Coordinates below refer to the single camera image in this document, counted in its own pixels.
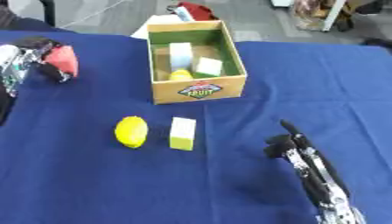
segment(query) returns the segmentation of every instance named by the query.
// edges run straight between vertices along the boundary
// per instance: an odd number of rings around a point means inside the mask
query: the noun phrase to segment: box label
[[[196,83],[194,86],[186,87],[183,90],[178,91],[178,93],[192,98],[202,99],[221,90],[222,87],[220,86],[201,81]]]

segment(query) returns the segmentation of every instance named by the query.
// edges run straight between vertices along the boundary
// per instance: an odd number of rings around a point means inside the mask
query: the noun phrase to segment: cable
[[[99,10],[99,11],[97,11],[97,12],[95,12],[95,13],[93,13],[93,14],[87,16],[87,17],[84,17],[84,18],[82,18],[82,19],[80,19],[80,20],[73,21],[72,23],[62,25],[60,28],[61,28],[61,29],[65,29],[65,28],[67,28],[67,27],[69,27],[69,26],[71,26],[71,25],[76,25],[76,24],[78,24],[78,23],[81,23],[81,22],[83,22],[83,21],[89,19],[89,18],[98,16],[98,15],[100,15],[100,14],[102,14],[102,13],[104,13],[104,12],[106,12],[106,11],[112,9],[112,8],[115,8],[117,5],[119,5],[119,4],[121,4],[121,3],[125,2],[125,1],[127,1],[127,0],[120,0],[119,2],[114,3],[114,4],[112,4],[112,5],[110,5],[110,6],[106,7],[106,8],[104,8],[103,10]]]

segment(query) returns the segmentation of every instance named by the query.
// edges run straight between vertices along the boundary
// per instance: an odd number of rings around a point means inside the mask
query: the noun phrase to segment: yellow fruit
[[[174,73],[170,74],[170,80],[171,81],[191,81],[193,80],[192,75],[189,73],[189,71],[185,69],[179,69],[175,71]]]
[[[148,131],[147,123],[141,117],[127,116],[115,127],[115,137],[120,143],[135,149],[142,146]]]

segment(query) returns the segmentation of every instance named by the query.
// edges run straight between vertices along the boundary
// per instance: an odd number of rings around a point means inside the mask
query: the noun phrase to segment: yellow cube
[[[173,117],[170,131],[170,147],[176,150],[192,151],[196,120]]]

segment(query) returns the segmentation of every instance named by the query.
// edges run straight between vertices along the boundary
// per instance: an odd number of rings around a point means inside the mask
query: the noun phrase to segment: white cube
[[[170,131],[170,147],[177,150],[193,150],[196,120],[173,117]]]
[[[193,61],[191,43],[170,43],[169,47],[171,71],[175,72],[180,68],[190,70]]]
[[[200,58],[194,71],[195,78],[213,78],[221,75],[223,63],[218,59]]]

